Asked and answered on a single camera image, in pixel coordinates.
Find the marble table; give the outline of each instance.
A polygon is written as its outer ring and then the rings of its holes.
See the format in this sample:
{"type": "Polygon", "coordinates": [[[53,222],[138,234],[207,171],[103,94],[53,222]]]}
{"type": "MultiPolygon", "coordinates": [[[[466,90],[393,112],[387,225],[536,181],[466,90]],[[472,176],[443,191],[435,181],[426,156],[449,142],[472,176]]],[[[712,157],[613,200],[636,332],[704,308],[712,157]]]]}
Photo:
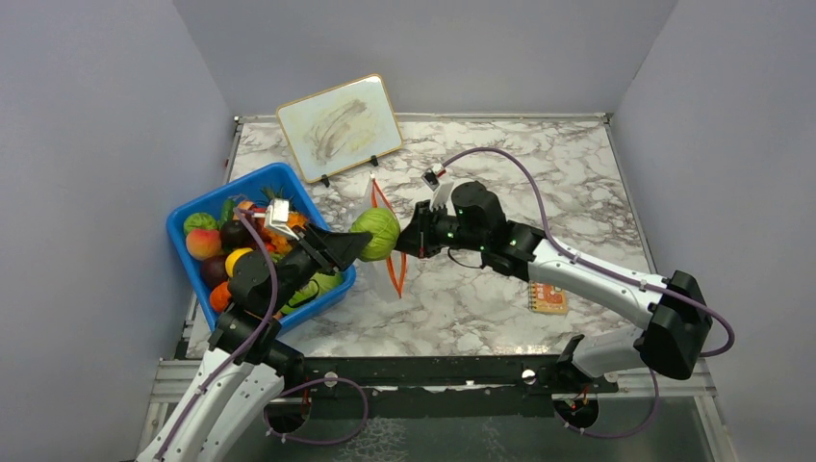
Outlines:
{"type": "MultiPolygon", "coordinates": [[[[401,121],[403,149],[333,176],[326,188],[306,185],[335,230],[350,225],[348,210],[362,199],[374,170],[404,226],[414,203],[430,197],[421,173],[433,163],[476,146],[503,148],[535,176],[553,234],[584,253],[639,271],[649,270],[641,237],[601,121],[535,119],[401,121]]],[[[245,124],[232,179],[272,162],[295,165],[277,123],[245,124]]],[[[457,183],[477,179],[495,192],[508,218],[540,224],[530,186],[510,162],[476,154],[451,166],[457,183]]],[[[457,252],[464,264],[478,255],[457,252]]],[[[527,309],[527,284],[466,269],[445,254],[409,258],[407,295],[386,303],[358,271],[343,302],[306,321],[281,340],[308,356],[498,355],[560,352],[577,334],[599,334],[626,322],[615,313],[568,295],[567,315],[527,309]]],[[[199,316],[188,351],[206,348],[206,323],[199,316]]]]}

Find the cable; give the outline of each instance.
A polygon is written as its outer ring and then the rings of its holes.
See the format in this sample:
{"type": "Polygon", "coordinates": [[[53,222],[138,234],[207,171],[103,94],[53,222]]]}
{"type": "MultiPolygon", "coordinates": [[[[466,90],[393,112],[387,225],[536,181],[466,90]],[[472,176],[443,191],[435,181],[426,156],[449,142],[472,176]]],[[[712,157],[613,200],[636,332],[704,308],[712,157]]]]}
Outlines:
{"type": "MultiPolygon", "coordinates": [[[[249,234],[252,235],[252,239],[255,240],[256,244],[258,244],[258,248],[264,248],[264,241],[261,239],[261,236],[258,235],[258,232],[255,230],[255,226],[253,226],[244,215],[251,214],[252,212],[244,209],[239,209],[238,207],[236,207],[234,211],[235,214],[238,216],[238,219],[243,224],[243,226],[246,227],[247,231],[249,231],[249,234]]],[[[277,273],[275,272],[275,264],[274,262],[272,262],[269,253],[261,252],[261,254],[264,256],[264,259],[267,260],[267,267],[269,268],[269,275],[271,276],[272,284],[271,295],[269,298],[269,307],[267,308],[267,312],[264,314],[264,318],[261,320],[261,323],[258,324],[258,327],[256,327],[255,330],[253,330],[252,333],[249,334],[249,337],[247,337],[246,340],[244,340],[243,343],[240,344],[238,348],[236,348],[235,351],[233,351],[233,353],[230,354],[227,359],[225,359],[221,364],[219,364],[214,371],[207,375],[207,378],[205,378],[203,382],[201,382],[201,385],[198,386],[198,393],[193,394],[192,397],[190,398],[190,401],[188,401],[187,405],[184,406],[184,409],[182,409],[178,419],[176,419],[176,422],[173,424],[173,427],[171,427],[170,431],[167,433],[165,441],[159,447],[159,451],[156,452],[156,455],[153,456],[155,460],[162,460],[162,457],[165,455],[165,452],[167,452],[167,448],[170,447],[170,443],[176,436],[176,433],[178,433],[179,428],[181,428],[181,425],[184,423],[184,420],[187,418],[192,408],[198,402],[198,399],[202,395],[207,393],[207,387],[209,387],[210,384],[216,380],[216,378],[223,372],[224,369],[226,369],[228,365],[232,364],[232,362],[235,361],[236,358],[241,356],[250,346],[252,346],[252,344],[255,342],[258,336],[261,335],[261,331],[264,330],[269,321],[272,319],[272,312],[274,311],[275,302],[277,301],[278,298],[278,276],[277,273]]]]}
{"type": "Polygon", "coordinates": [[[289,390],[287,390],[287,391],[281,393],[280,395],[278,395],[278,397],[282,398],[282,397],[291,395],[292,393],[299,392],[300,390],[303,390],[304,388],[309,388],[311,386],[319,385],[321,383],[326,383],[326,382],[343,382],[343,383],[347,383],[348,385],[351,385],[352,387],[354,387],[355,390],[360,392],[360,396],[363,398],[363,419],[360,420],[360,423],[357,425],[356,428],[351,430],[351,433],[348,433],[347,435],[345,435],[344,437],[341,437],[341,438],[336,438],[334,440],[323,440],[323,441],[309,440],[309,439],[306,439],[306,438],[300,438],[298,436],[291,436],[289,433],[278,433],[277,431],[272,429],[272,424],[269,423],[269,418],[268,418],[267,414],[264,413],[264,422],[267,423],[267,427],[268,427],[267,436],[274,435],[274,436],[276,436],[278,438],[281,438],[282,441],[292,440],[292,441],[297,441],[298,443],[304,443],[304,444],[307,444],[307,445],[332,446],[332,445],[338,445],[340,443],[345,443],[346,441],[348,441],[348,440],[354,438],[355,436],[357,436],[358,434],[360,434],[360,432],[363,431],[363,428],[365,428],[366,424],[369,422],[369,398],[366,396],[366,392],[363,390],[363,387],[361,387],[360,385],[358,385],[356,382],[354,382],[352,380],[349,380],[347,378],[342,378],[342,377],[318,378],[316,380],[312,380],[312,381],[309,381],[309,382],[306,382],[306,383],[301,383],[300,385],[298,385],[296,387],[292,387],[289,390]]]}
{"type": "Polygon", "coordinates": [[[569,430],[574,431],[575,433],[580,433],[581,436],[588,436],[590,438],[598,438],[600,440],[617,440],[621,438],[628,438],[630,436],[636,435],[641,431],[649,428],[649,426],[654,422],[654,417],[657,416],[657,409],[660,408],[660,388],[657,386],[657,375],[654,374],[654,371],[649,369],[649,374],[651,374],[651,383],[654,384],[654,401],[651,404],[651,410],[649,411],[649,415],[636,427],[632,428],[631,430],[625,431],[623,433],[595,433],[593,431],[587,431],[584,428],[578,428],[576,426],[570,425],[561,414],[557,412],[555,415],[561,422],[564,423],[564,426],[567,427],[569,430]]]}
{"type": "MultiPolygon", "coordinates": [[[[564,248],[564,246],[559,244],[558,241],[556,241],[555,238],[553,238],[552,232],[549,230],[549,225],[548,225],[548,220],[547,220],[547,212],[544,210],[544,199],[542,199],[542,197],[541,197],[541,192],[538,189],[538,185],[536,184],[535,179],[533,178],[533,175],[529,172],[529,170],[527,170],[524,167],[524,165],[518,159],[516,159],[516,157],[514,157],[512,154],[510,154],[510,153],[508,153],[508,152],[506,152],[506,151],[504,151],[502,149],[498,149],[497,147],[474,147],[472,149],[462,151],[459,154],[456,154],[455,156],[451,157],[450,159],[447,159],[446,161],[444,161],[442,163],[442,167],[447,167],[450,164],[453,164],[455,161],[457,161],[457,160],[459,160],[459,159],[461,159],[461,158],[463,158],[463,157],[465,157],[467,155],[473,154],[475,152],[495,152],[495,153],[497,153],[497,154],[499,154],[501,156],[504,156],[510,162],[515,164],[516,167],[518,167],[522,171],[524,176],[527,177],[527,181],[530,182],[530,186],[532,187],[533,193],[535,194],[536,202],[538,202],[538,209],[539,209],[539,212],[541,213],[541,224],[542,224],[542,229],[544,231],[544,235],[547,237],[547,240],[548,240],[549,244],[552,245],[555,248],[555,250],[562,253],[563,255],[566,255],[571,260],[575,260],[577,263],[583,265],[584,267],[587,267],[587,268],[589,268],[591,270],[595,270],[595,271],[597,271],[597,272],[599,272],[601,274],[604,274],[606,276],[609,276],[609,277],[611,277],[613,279],[617,279],[617,280],[619,280],[621,282],[624,282],[626,284],[633,285],[633,286],[640,286],[641,285],[641,281],[638,281],[637,279],[632,279],[631,277],[624,276],[623,274],[618,274],[615,271],[613,271],[612,269],[607,269],[607,268],[605,268],[605,267],[603,267],[601,265],[598,265],[598,264],[595,264],[593,262],[590,262],[590,261],[587,261],[587,260],[584,260],[582,258],[577,257],[575,254],[567,251],[567,249],[564,248]]],[[[717,322],[719,322],[720,325],[726,330],[726,333],[728,334],[728,339],[726,341],[726,344],[719,347],[719,348],[713,349],[711,351],[704,351],[704,352],[700,353],[701,358],[711,357],[711,356],[718,356],[718,355],[723,354],[726,351],[730,350],[731,347],[734,346],[734,329],[731,327],[731,324],[728,323],[728,321],[726,321],[726,319],[723,318],[723,316],[720,315],[719,313],[717,313],[716,311],[712,310],[711,308],[708,308],[707,306],[705,306],[702,303],[696,301],[695,299],[692,299],[692,298],[690,298],[690,297],[688,297],[686,295],[680,294],[678,292],[675,292],[675,291],[673,291],[671,289],[667,289],[665,287],[655,286],[654,284],[646,283],[646,284],[644,284],[644,288],[648,289],[650,291],[653,291],[653,292],[660,293],[662,295],[670,296],[670,297],[672,297],[672,298],[674,298],[676,300],[682,301],[683,303],[687,303],[687,304],[697,308],[698,310],[704,312],[706,315],[708,315],[711,318],[714,318],[715,320],[717,320],[717,322]]]]}
{"type": "Polygon", "coordinates": [[[455,263],[456,265],[459,265],[460,267],[470,268],[471,270],[482,270],[482,269],[484,269],[484,267],[472,267],[470,265],[465,265],[463,263],[459,263],[459,260],[456,260],[455,258],[453,258],[453,255],[450,254],[450,247],[447,248],[447,258],[449,258],[451,262],[455,263]]]}

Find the blue plastic container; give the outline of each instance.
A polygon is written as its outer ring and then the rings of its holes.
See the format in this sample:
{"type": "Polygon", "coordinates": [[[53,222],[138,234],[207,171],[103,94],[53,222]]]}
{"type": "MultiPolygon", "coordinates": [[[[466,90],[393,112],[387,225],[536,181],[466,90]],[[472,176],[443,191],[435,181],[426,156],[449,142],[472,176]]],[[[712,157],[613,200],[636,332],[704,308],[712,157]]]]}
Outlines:
{"type": "MultiPolygon", "coordinates": [[[[221,207],[224,201],[228,197],[239,194],[246,195],[252,201],[267,202],[267,198],[261,193],[261,188],[264,186],[269,186],[276,192],[283,188],[283,195],[291,200],[298,212],[308,217],[313,224],[328,229],[326,221],[320,215],[318,208],[315,207],[312,198],[309,197],[309,194],[303,189],[303,185],[298,181],[297,175],[294,174],[292,168],[280,163],[271,164],[255,170],[232,183],[228,183],[217,190],[208,192],[177,208],[167,218],[167,233],[176,246],[179,258],[181,258],[184,269],[190,278],[195,294],[198,295],[198,302],[201,303],[201,309],[204,311],[204,317],[207,318],[207,324],[210,325],[211,331],[216,328],[218,313],[213,311],[213,307],[210,306],[210,289],[204,284],[198,271],[201,264],[192,258],[187,251],[184,235],[184,220],[198,212],[206,212],[218,219],[221,215],[221,207]]],[[[294,313],[285,316],[281,320],[281,325],[283,326],[281,332],[286,332],[337,304],[345,297],[345,293],[348,292],[348,289],[354,284],[356,277],[357,273],[354,267],[347,269],[343,273],[343,283],[340,286],[320,298],[301,306],[294,311],[294,313]]]]}

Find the plastic bag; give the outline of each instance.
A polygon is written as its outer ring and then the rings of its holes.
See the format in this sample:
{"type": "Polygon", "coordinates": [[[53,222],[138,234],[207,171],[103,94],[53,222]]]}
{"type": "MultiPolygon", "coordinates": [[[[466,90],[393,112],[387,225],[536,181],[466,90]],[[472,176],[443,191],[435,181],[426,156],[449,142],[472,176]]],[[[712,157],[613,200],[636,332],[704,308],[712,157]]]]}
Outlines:
{"type": "MultiPolygon", "coordinates": [[[[392,212],[394,211],[391,202],[386,198],[372,174],[369,177],[366,192],[363,194],[363,200],[351,211],[352,218],[357,219],[366,210],[376,207],[388,207],[392,212]]],[[[386,260],[361,262],[360,271],[380,298],[388,302],[397,301],[402,298],[405,273],[408,270],[407,262],[406,255],[395,250],[386,260]]]]}

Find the wall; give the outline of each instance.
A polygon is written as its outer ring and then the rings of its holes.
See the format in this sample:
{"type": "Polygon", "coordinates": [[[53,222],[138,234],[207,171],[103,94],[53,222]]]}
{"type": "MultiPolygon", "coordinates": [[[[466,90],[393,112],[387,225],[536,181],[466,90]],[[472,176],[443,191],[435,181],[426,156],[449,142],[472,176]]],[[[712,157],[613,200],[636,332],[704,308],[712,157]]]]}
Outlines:
{"type": "Polygon", "coordinates": [[[710,363],[744,462],[816,450],[814,24],[808,0],[680,0],[613,118],[657,266],[737,330],[710,363]]]}
{"type": "Polygon", "coordinates": [[[231,115],[169,0],[0,6],[0,460],[132,458],[231,115]]]}
{"type": "Polygon", "coordinates": [[[230,109],[369,73],[399,112],[613,111],[676,0],[175,0],[230,109]]]}

